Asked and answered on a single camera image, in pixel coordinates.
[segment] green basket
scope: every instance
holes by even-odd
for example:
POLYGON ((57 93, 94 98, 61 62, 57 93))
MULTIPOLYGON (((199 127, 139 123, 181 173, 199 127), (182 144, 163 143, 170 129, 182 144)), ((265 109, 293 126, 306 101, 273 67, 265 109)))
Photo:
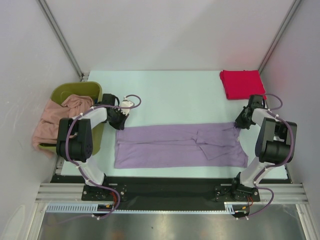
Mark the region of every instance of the green basket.
MULTIPOLYGON (((52 92, 50 98, 55 103, 61 105, 64 102, 64 100, 66 100, 67 97, 69 97, 72 94, 76 94, 78 96, 89 96, 93 99, 93 101, 97 100, 98 102, 100 102, 102 100, 102 88, 99 83, 94 81, 72 82, 62 84, 52 92)), ((95 155, 100 150, 103 131, 103 123, 98 124, 92 129, 92 155, 95 155)), ((55 144, 40 143, 38 147, 40 149, 49 150, 51 152, 56 153, 55 144)))

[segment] white wall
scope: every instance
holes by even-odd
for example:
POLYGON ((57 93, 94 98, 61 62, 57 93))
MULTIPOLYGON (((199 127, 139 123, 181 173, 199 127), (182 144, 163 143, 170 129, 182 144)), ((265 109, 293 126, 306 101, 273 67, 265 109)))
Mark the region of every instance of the white wall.
POLYGON ((0 30, 1 236, 20 205, 28 221, 53 170, 54 159, 31 145, 43 108, 55 87, 79 79, 35 0, 2 0, 0 30))
POLYGON ((293 0, 47 0, 81 69, 254 70, 293 0))
POLYGON ((279 113, 298 125, 289 164, 303 182, 320 223, 320 1, 305 0, 262 73, 267 92, 284 101, 279 113))

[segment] red cloth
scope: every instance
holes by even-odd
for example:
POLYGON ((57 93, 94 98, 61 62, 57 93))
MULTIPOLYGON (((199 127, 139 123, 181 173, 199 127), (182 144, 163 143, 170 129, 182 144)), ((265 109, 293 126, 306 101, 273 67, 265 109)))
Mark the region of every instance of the red cloth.
POLYGON ((265 94, 258 70, 220 72, 226 98, 229 100, 249 99, 250 95, 265 94))

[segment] purple cloth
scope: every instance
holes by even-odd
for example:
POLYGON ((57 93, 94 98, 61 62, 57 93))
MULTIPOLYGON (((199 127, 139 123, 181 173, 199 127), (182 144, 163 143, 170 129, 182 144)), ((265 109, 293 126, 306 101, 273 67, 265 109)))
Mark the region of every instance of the purple cloth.
POLYGON ((116 169, 232 166, 248 156, 233 122, 127 127, 116 132, 116 169))

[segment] cloth fold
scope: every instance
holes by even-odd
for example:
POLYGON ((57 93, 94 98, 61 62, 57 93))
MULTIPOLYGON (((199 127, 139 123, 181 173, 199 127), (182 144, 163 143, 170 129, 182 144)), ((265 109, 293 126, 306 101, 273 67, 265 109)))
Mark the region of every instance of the cloth fold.
POLYGON ((56 144, 58 138, 59 122, 62 118, 72 118, 87 111, 94 101, 89 96, 70 95, 61 105, 51 99, 46 103, 40 121, 32 136, 32 145, 52 158, 53 152, 40 149, 39 144, 56 144))
POLYGON ((247 167, 233 122, 127 127, 116 133, 117 169, 247 167))
POLYGON ((220 72, 226 98, 229 100, 249 99, 254 94, 265 94, 259 71, 227 71, 220 72))

